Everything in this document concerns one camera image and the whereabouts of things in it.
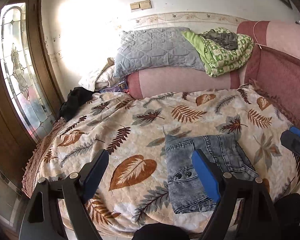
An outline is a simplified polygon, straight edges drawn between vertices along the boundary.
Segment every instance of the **wall socket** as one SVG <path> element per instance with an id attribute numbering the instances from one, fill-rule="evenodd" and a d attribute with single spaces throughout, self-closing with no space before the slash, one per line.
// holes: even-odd
<path id="1" fill-rule="evenodd" d="M 151 1 L 145 0 L 145 1 L 131 3 L 130 8 L 131 8 L 131 11 L 134 11 L 137 9 L 141 9 L 141 10 L 150 9 L 150 8 L 152 8 Z"/>

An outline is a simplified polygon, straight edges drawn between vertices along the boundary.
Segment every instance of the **bedspread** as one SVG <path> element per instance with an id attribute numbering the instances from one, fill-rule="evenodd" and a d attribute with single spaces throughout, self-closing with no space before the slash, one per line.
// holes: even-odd
<path id="1" fill-rule="evenodd" d="M 142 225 L 156 222 L 200 233 L 212 211 L 173 212 L 165 135 L 236 133 L 276 200 L 300 185 L 300 159 L 280 143 L 281 133 L 289 126 L 290 122 L 248 85 L 237 90 L 166 93 L 143 100 L 119 92 L 94 94 L 42 155 L 32 190 L 40 177 L 60 179 L 79 172 L 105 148 L 109 165 L 94 198 L 86 203 L 101 234 L 132 237 Z M 71 228 L 63 200 L 59 206 L 64 224 Z"/>

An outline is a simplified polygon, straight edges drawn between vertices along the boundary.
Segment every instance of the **pillow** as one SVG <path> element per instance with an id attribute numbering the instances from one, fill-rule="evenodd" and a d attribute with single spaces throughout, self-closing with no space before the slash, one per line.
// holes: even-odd
<path id="1" fill-rule="evenodd" d="M 84 75 L 80 79 L 79 85 L 90 91 L 100 90 L 104 87 L 112 87 L 120 81 L 120 78 L 113 77 L 113 73 L 114 58 L 109 57 L 103 68 L 93 70 L 87 75 Z"/>
<path id="2" fill-rule="evenodd" d="M 143 99 L 167 92 L 196 92 L 212 89 L 237 89 L 237 70 L 217 78 L 209 77 L 204 71 L 183 67 L 148 68 L 128 76 L 130 95 Z"/>
<path id="3" fill-rule="evenodd" d="M 162 66 L 180 66 L 204 70 L 199 53 L 187 41 L 185 27 L 153 28 L 121 32 L 121 45 L 115 57 L 114 77 Z"/>

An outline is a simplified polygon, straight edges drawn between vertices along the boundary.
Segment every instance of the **metal bolt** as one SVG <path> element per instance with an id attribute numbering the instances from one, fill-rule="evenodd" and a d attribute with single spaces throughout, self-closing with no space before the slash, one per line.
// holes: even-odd
<path id="1" fill-rule="evenodd" d="M 73 172 L 73 173 L 70 174 L 70 178 L 71 178 L 71 179 L 75 179 L 75 178 L 78 177 L 78 175 L 79 175 L 79 174 L 78 174 L 77 172 Z"/>
<path id="2" fill-rule="evenodd" d="M 40 177 L 39 179 L 38 179 L 38 182 L 39 183 L 44 183 L 46 181 L 46 178 L 45 177 Z"/>
<path id="3" fill-rule="evenodd" d="M 256 181 L 256 183 L 259 183 L 259 184 L 262 183 L 262 179 L 259 178 L 259 177 L 256 177 L 256 178 L 255 178 L 255 181 Z"/>
<path id="4" fill-rule="evenodd" d="M 232 174 L 231 174 L 230 172 L 225 172 L 225 173 L 223 174 L 223 176 L 224 176 L 225 178 L 229 179 L 229 178 L 232 177 Z"/>

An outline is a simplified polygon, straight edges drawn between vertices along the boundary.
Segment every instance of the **pink bolster pillow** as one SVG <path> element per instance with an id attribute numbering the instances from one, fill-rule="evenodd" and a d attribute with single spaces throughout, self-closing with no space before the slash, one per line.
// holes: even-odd
<path id="1" fill-rule="evenodd" d="M 205 71 L 168 66 L 143 69 L 128 75 L 130 95 L 135 99 L 167 92 L 237 89 L 239 85 L 237 70 L 218 77 L 209 77 Z"/>

